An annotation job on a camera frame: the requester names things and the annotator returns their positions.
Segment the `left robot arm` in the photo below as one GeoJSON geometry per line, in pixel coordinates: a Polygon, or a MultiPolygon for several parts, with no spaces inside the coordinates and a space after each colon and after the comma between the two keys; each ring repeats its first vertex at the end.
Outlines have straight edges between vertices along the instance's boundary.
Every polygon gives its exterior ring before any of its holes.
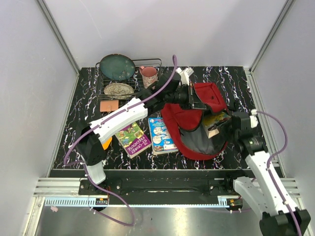
{"type": "Polygon", "coordinates": [[[183,110],[207,110],[209,106],[197,95],[195,86],[177,72],[164,74],[159,81],[138,92],[134,98],[109,115],[82,123],[77,128],[74,144],[83,157],[83,166],[90,178],[89,189],[100,195],[106,190],[106,175],[102,167],[103,144],[128,125],[160,111],[165,104],[178,104],[183,110]]]}

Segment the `yellow illustrated book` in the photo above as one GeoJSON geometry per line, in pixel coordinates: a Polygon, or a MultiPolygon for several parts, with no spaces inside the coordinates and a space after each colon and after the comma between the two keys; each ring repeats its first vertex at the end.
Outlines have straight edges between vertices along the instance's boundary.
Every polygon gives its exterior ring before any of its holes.
{"type": "Polygon", "coordinates": [[[202,127],[208,139],[220,133],[220,127],[231,118],[227,113],[221,112],[216,115],[205,116],[202,120],[202,127]]]}

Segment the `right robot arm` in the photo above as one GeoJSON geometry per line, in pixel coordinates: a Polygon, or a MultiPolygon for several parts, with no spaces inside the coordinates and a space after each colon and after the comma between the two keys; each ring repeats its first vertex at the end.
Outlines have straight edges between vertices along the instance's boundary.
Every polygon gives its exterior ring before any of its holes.
{"type": "Polygon", "coordinates": [[[234,112],[229,131],[241,158],[254,174],[259,187],[242,170],[230,173],[223,183],[229,195],[238,194],[259,218],[264,236],[302,236],[311,221],[305,209],[300,209],[290,197],[274,166],[273,155],[260,136],[253,133],[258,124],[255,109],[249,113],[234,112]]]}

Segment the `purple treehouse book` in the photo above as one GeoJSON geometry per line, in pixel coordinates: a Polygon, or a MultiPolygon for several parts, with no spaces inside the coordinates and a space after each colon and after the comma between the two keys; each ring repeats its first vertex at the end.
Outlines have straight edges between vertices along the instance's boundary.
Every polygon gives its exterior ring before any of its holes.
{"type": "Polygon", "coordinates": [[[115,136],[130,159],[152,146],[151,140],[136,122],[117,132],[115,136]]]}

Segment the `red student backpack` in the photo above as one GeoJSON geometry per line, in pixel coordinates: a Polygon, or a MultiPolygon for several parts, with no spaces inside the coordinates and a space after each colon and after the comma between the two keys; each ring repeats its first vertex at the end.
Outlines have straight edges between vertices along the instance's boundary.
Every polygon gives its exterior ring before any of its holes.
{"type": "Polygon", "coordinates": [[[204,115],[226,112],[228,107],[215,83],[196,83],[194,88],[206,110],[184,110],[188,102],[170,102],[164,105],[161,115],[179,152],[191,160],[210,160],[225,150],[228,140],[224,133],[208,138],[202,119],[204,115]]]}

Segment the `blue cartoon book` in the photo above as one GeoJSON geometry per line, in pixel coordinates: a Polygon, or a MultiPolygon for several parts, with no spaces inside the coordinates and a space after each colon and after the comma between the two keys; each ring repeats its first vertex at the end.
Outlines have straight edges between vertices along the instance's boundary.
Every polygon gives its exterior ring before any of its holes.
{"type": "Polygon", "coordinates": [[[178,149],[162,118],[148,118],[153,155],[177,152],[178,149]]]}

